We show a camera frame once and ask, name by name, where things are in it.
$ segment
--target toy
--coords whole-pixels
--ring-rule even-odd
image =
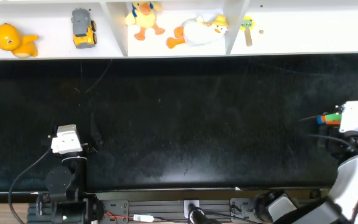
[[[251,38],[251,32],[250,31],[252,30],[252,28],[254,28],[254,26],[255,26],[254,20],[249,16],[245,16],[243,21],[242,21],[240,30],[244,31],[245,34],[246,34],[247,47],[252,46],[252,38]]]
[[[38,56],[38,50],[34,44],[37,39],[37,35],[22,35],[10,24],[0,25],[0,49],[11,51],[18,58]]]
[[[190,46],[210,44],[224,36],[228,26],[224,15],[219,14],[211,23],[204,22],[203,17],[199,16],[186,21],[183,26],[175,28],[176,38],[168,38],[167,46],[172,49],[178,44],[184,43]]]
[[[161,35],[165,29],[158,27],[155,23],[157,15],[155,10],[160,12],[162,6],[158,2],[132,2],[132,12],[125,18],[125,23],[129,26],[136,24],[140,27],[140,32],[135,34],[137,40],[145,39],[145,32],[148,28],[153,28],[156,35]]]
[[[91,14],[86,9],[75,9],[73,17],[74,44],[78,49],[94,47],[98,42],[96,38],[96,23],[91,20]]]

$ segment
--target white shelf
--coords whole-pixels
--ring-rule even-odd
[[[253,45],[239,31],[232,55],[358,52],[358,1],[279,2],[251,2]]]
[[[98,43],[92,49],[76,49],[73,43],[70,18],[72,10],[79,7],[91,9],[91,18],[97,23]],[[162,7],[157,24],[165,33],[155,35],[148,29],[144,41],[134,38],[139,27],[125,25],[132,10],[129,0],[0,0],[0,25],[7,22],[23,34],[39,35],[35,59],[358,52],[358,1],[163,0]],[[174,28],[187,19],[202,15],[210,21],[217,14],[224,14],[230,25],[224,38],[199,47],[167,47]],[[251,47],[246,47],[239,30],[245,14],[255,22]],[[0,60],[13,59],[18,58],[0,49]]]
[[[72,10],[79,7],[91,9],[91,19],[97,25],[98,43],[90,49],[76,49],[73,43],[70,18]],[[3,4],[0,5],[0,25],[5,22],[14,25],[24,35],[37,34],[40,37],[35,41],[39,52],[36,59],[122,57],[99,3]],[[18,58],[0,49],[1,59]]]

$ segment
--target yellow rubber duck toy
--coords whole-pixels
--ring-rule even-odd
[[[22,35],[10,24],[0,25],[0,49],[11,51],[18,58],[38,56],[34,44],[37,39],[37,35]]]
[[[125,23],[129,26],[136,24],[140,27],[140,32],[134,35],[137,40],[146,38],[144,34],[148,28],[153,28],[156,35],[165,32],[165,29],[159,28],[155,23],[157,15],[154,9],[160,12],[161,4],[159,2],[132,2],[132,12],[125,18]]]

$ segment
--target toy truck wheel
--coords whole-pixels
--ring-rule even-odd
[[[98,42],[98,39],[96,38],[96,34],[93,34],[93,43],[96,44]]]
[[[93,32],[96,32],[96,23],[94,21],[91,21],[91,28]]]

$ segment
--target white plush duck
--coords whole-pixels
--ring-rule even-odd
[[[227,31],[229,24],[224,15],[218,15],[216,19],[207,23],[202,16],[196,19],[187,20],[183,26],[174,30],[176,38],[168,38],[167,45],[170,49],[178,44],[188,44],[190,46],[205,45],[220,39]]]

